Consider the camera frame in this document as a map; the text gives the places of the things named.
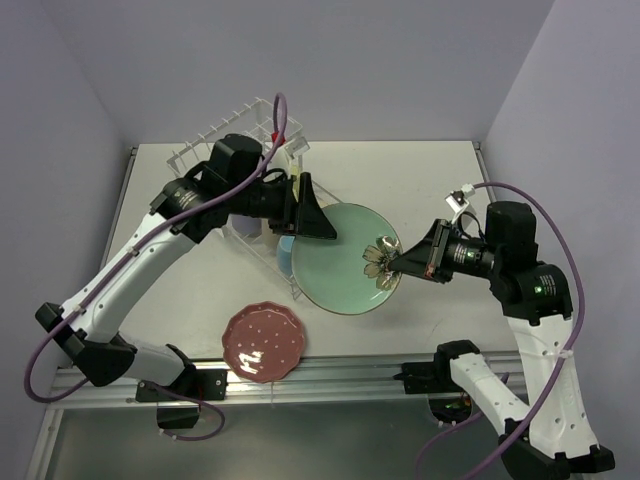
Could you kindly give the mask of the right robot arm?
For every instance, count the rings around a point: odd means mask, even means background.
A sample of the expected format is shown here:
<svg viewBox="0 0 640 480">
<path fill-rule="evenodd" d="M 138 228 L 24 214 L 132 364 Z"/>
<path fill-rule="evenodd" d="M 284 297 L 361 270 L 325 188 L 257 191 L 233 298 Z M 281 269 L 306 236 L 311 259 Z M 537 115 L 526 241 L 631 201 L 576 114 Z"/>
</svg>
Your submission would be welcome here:
<svg viewBox="0 0 640 480">
<path fill-rule="evenodd" d="M 593 432 L 581 397 L 570 340 L 577 328 L 562 270 L 537 258 L 529 205 L 498 201 L 486 211 L 485 235 L 465 239 L 446 220 L 389 264 L 393 272 L 436 283 L 455 274 L 488 281 L 514 335 L 526 401 L 492 373 L 469 340 L 438 346 L 433 378 L 468 393 L 499 437 L 498 457 L 513 479 L 568 479 L 615 467 Z"/>
</svg>

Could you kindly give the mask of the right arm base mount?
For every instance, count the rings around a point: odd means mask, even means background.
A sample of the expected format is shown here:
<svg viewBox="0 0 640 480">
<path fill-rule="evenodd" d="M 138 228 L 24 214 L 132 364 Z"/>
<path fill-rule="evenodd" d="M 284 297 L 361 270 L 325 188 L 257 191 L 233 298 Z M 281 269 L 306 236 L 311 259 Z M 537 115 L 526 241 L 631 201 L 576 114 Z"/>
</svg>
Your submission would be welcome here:
<svg viewBox="0 0 640 480">
<path fill-rule="evenodd" d="M 436 423 L 453 426 L 472 415 L 470 396 L 451 380 L 450 362 L 461 355 L 480 354 L 470 340 L 456 340 L 440 344 L 431 361 L 405 362 L 393 379 L 403 384 L 406 395 L 452 394 L 449 399 L 429 400 L 429 410 Z"/>
</svg>

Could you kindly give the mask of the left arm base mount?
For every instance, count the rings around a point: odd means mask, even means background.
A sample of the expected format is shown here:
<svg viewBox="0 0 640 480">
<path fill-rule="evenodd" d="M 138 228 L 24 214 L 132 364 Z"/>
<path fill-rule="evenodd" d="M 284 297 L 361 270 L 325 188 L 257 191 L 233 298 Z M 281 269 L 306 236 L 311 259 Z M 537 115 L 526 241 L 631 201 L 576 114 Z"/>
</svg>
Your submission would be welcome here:
<svg viewBox="0 0 640 480">
<path fill-rule="evenodd" d="M 139 381 L 135 393 L 137 403 L 156 404 L 156 422 L 164 430 L 190 430 L 206 413 L 212 412 L 211 401 L 225 399 L 225 369 L 191 370 L 181 374 L 172 384 L 158 386 Z"/>
</svg>

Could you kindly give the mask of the pink polka dot plate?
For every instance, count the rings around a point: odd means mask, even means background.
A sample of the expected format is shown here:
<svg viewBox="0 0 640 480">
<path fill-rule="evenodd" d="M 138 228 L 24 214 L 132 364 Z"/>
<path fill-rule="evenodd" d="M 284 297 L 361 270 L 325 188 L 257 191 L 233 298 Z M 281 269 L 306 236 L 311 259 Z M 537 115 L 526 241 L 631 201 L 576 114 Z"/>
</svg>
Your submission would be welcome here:
<svg viewBox="0 0 640 480">
<path fill-rule="evenodd" d="M 299 365 L 306 349 L 306 331 L 291 309 L 265 301 L 234 314 L 221 343 L 223 360 L 238 377 L 272 383 Z"/>
</svg>

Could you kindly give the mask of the mint green floral plate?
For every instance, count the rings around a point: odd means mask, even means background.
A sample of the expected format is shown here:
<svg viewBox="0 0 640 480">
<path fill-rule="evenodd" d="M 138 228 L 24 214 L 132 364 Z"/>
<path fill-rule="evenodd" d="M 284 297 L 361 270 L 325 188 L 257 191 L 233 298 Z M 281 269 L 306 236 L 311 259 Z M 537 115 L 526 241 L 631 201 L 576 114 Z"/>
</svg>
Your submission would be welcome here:
<svg viewBox="0 0 640 480">
<path fill-rule="evenodd" d="M 389 269 L 403 253 L 399 235 L 368 207 L 336 203 L 323 212 L 337 238 L 294 240 L 291 265 L 298 287 L 312 303 L 333 314 L 362 315 L 380 307 L 401 278 Z"/>
</svg>

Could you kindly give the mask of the light blue mug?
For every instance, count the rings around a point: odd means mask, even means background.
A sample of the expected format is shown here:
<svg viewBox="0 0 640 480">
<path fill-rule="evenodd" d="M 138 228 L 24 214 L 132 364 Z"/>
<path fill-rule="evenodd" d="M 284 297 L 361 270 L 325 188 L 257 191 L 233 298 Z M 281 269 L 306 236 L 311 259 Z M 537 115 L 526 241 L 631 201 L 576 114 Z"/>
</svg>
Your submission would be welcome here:
<svg viewBox="0 0 640 480">
<path fill-rule="evenodd" d="M 281 236 L 276 248 L 276 261 L 280 272 L 286 277 L 292 276 L 292 247 L 294 236 Z"/>
</svg>

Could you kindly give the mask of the lavender cup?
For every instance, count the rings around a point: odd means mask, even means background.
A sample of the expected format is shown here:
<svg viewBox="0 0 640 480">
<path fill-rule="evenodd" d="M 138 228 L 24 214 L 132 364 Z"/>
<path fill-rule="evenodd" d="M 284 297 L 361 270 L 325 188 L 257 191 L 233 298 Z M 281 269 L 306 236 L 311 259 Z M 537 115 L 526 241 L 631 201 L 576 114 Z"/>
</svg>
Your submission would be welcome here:
<svg viewBox="0 0 640 480">
<path fill-rule="evenodd" d="M 237 234 L 243 237 L 257 237 L 261 234 L 261 220 L 258 218 L 233 215 L 231 224 Z"/>
</svg>

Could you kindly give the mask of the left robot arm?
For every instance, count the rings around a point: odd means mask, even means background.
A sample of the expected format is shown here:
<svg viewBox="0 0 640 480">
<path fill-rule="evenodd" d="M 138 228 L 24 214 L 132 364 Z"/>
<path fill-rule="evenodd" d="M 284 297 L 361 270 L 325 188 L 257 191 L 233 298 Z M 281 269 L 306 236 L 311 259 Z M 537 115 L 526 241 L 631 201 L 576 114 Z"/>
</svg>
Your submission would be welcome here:
<svg viewBox="0 0 640 480">
<path fill-rule="evenodd" d="M 208 160 L 163 187 L 129 241 L 93 280 L 62 304 L 46 302 L 37 310 L 46 339 L 65 352 L 85 383 L 104 387 L 137 379 L 172 399 L 197 391 L 197 369 L 182 351 L 126 340 L 120 327 L 165 271 L 229 216 L 265 219 L 278 234 L 336 239 L 310 174 L 282 172 L 269 179 L 268 165 L 284 141 L 281 127 L 269 151 L 241 134 L 216 141 Z"/>
</svg>

